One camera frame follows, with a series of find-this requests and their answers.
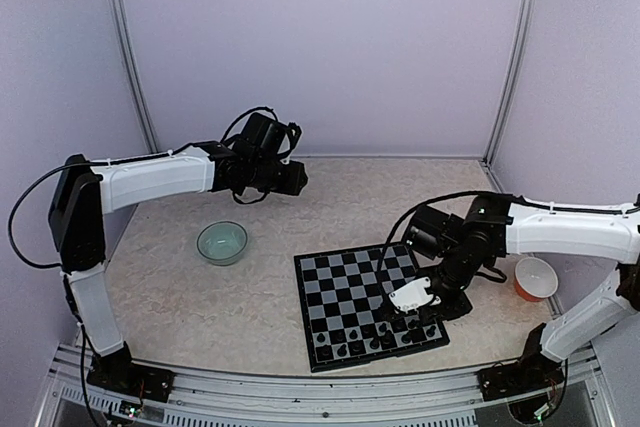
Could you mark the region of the black grey chess board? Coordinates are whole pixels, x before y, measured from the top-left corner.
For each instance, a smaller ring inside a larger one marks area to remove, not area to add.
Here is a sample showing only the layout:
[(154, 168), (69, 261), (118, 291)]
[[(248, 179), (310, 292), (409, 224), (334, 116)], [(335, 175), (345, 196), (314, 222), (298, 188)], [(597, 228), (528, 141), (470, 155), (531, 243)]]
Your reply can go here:
[[(300, 254), (294, 257), (295, 273), (305, 332), (310, 371), (313, 373), (335, 371), (369, 364), (390, 357), (402, 357), (421, 353), (450, 343), (449, 335), (439, 320), (430, 323), (417, 314), (402, 314), (394, 320), (387, 320), (380, 312), (384, 292), (389, 293), (412, 281), (418, 267), (417, 260), (407, 247), (399, 242), (392, 244), (385, 253), (383, 267), (376, 270), (380, 256), (380, 245), (361, 246), (343, 250)], [(406, 330), (394, 332), (392, 324), (403, 319)], [(386, 323), (388, 333), (381, 336), (380, 324)], [(371, 338), (363, 338), (361, 327), (374, 325), (376, 332)], [(425, 330), (435, 325), (435, 336), (428, 338)], [(349, 332), (358, 331), (358, 339), (351, 340)], [(336, 343), (333, 332), (343, 330), (345, 341)], [(401, 337), (413, 332), (413, 343), (403, 344)], [(324, 333), (326, 341), (316, 342), (319, 333)], [(384, 349), (382, 338), (393, 335), (396, 346)], [(370, 349), (372, 338), (379, 340), (378, 349)], [(352, 353), (349, 344), (360, 341), (363, 349)], [(330, 358), (321, 358), (318, 349), (330, 345)], [(347, 345), (348, 352), (339, 357), (337, 350)]]

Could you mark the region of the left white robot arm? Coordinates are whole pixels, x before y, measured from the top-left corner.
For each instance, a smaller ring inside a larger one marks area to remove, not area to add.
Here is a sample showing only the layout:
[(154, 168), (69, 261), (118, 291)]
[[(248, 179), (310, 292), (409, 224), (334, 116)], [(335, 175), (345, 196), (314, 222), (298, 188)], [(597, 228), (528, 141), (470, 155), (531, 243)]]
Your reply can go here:
[(169, 196), (248, 188), (262, 196), (297, 196), (308, 182), (303, 163), (293, 161), (302, 129), (280, 122), (272, 110), (243, 114), (238, 134), (188, 143), (176, 150), (119, 160), (67, 159), (48, 214), (62, 276), (75, 315), (99, 357), (99, 371), (121, 392), (140, 381), (137, 365), (122, 354), (126, 343), (118, 328), (106, 286), (104, 218), (121, 209)]

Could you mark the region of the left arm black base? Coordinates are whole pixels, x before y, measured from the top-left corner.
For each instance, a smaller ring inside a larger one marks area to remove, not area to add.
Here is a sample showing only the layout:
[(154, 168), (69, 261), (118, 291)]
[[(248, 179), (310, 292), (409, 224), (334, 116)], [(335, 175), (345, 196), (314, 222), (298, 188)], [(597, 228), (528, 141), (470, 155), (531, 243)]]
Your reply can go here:
[(124, 343), (112, 354), (92, 356), (87, 382), (141, 400), (167, 403), (174, 378), (171, 370), (134, 362), (128, 344)]

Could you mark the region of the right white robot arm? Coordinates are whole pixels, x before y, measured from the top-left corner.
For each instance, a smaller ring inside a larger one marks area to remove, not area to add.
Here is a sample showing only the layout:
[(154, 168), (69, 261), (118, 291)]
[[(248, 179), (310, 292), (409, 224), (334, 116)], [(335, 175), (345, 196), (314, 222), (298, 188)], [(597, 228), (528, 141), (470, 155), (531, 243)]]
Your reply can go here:
[(498, 258), (553, 253), (609, 259), (616, 268), (599, 287), (529, 337), (533, 351), (513, 366), (511, 380), (535, 389), (577, 348), (639, 311), (639, 206), (580, 206), (478, 193), (463, 217), (419, 205), (402, 241), (439, 264), (392, 292), (401, 312), (443, 314), (472, 278)]

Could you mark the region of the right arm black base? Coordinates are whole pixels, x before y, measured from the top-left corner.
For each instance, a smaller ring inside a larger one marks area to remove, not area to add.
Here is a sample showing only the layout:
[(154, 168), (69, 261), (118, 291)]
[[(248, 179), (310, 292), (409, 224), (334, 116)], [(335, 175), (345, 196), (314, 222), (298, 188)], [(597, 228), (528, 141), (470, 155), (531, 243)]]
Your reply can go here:
[(545, 327), (542, 323), (529, 333), (523, 353), (514, 362), (495, 364), (477, 372), (484, 401), (529, 393), (566, 380), (563, 363), (542, 354), (541, 338)]

